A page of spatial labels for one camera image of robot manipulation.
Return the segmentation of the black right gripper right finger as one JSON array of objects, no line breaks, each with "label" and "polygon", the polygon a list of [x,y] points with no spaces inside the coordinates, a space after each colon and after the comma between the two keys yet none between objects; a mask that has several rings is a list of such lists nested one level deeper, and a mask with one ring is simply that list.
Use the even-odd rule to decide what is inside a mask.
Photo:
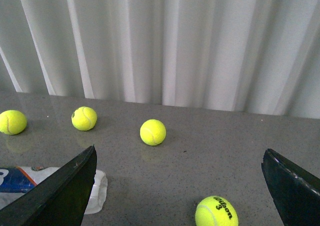
[{"label": "black right gripper right finger", "polygon": [[262,173],[285,226],[320,224],[320,179],[269,148]]}]

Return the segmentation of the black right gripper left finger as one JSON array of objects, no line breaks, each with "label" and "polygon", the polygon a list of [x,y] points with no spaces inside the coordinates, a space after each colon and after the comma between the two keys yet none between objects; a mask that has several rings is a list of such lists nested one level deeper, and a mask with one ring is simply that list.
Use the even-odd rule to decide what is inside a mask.
[{"label": "black right gripper left finger", "polygon": [[79,226],[95,182],[97,153],[89,146],[0,211],[2,226]]}]

